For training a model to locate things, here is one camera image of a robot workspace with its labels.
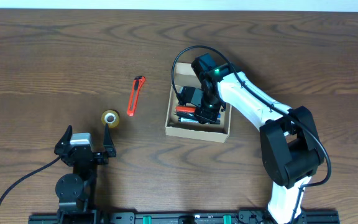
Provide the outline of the red and black stapler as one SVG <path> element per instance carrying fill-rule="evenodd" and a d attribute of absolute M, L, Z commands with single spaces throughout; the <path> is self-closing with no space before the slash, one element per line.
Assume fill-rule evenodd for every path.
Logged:
<path fill-rule="evenodd" d="M 196 108 L 190 106 L 176 106 L 175 110 L 177 113 L 194 113 Z"/>

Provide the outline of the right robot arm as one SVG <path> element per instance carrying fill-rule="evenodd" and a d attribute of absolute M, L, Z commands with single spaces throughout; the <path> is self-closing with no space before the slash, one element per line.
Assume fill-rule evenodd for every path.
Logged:
<path fill-rule="evenodd" d="M 304 189 L 318 167 L 327 161 L 311 112 L 269 97 L 232 63 L 218 65 L 204 54 L 191 63 L 201 86 L 183 86 L 181 105 L 195 106 L 200 124 L 217 124 L 227 105 L 235 107 L 259 131 L 262 162 L 273 181 L 267 211 L 275 223 L 291 223 L 301 213 Z"/>

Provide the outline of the yellow tape roll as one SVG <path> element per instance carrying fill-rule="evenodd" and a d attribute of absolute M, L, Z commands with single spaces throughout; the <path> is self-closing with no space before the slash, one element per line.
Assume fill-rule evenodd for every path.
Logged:
<path fill-rule="evenodd" d="M 101 121 L 104 126 L 108 125 L 109 128 L 115 128 L 120 122 L 119 113 L 114 110 L 107 110 L 102 114 Z"/>

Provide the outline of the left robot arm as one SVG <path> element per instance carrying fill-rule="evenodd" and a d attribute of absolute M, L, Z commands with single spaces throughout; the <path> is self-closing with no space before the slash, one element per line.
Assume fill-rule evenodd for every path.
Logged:
<path fill-rule="evenodd" d="M 108 125 L 104 128 L 103 146 L 104 151 L 94 152 L 91 135 L 74 134 L 72 126 L 67 127 L 55 145 L 54 153 L 73 169 L 62 176 L 55 186 L 60 215 L 87 214 L 94 208 L 98 166 L 107 165 L 109 158 L 116 157 Z"/>

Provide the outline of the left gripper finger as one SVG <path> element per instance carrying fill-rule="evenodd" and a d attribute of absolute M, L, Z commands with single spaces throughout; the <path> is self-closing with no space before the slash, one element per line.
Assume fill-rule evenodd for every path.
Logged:
<path fill-rule="evenodd" d="M 114 152 L 114 144 L 110 136 L 108 124 L 105 124 L 103 146 L 106 152 Z"/>
<path fill-rule="evenodd" d="M 63 134 L 63 136 L 60 138 L 60 140 L 55 145 L 55 153 L 64 153 L 65 149 L 70 144 L 70 140 L 73 134 L 73 128 L 71 125 L 69 125 Z"/>

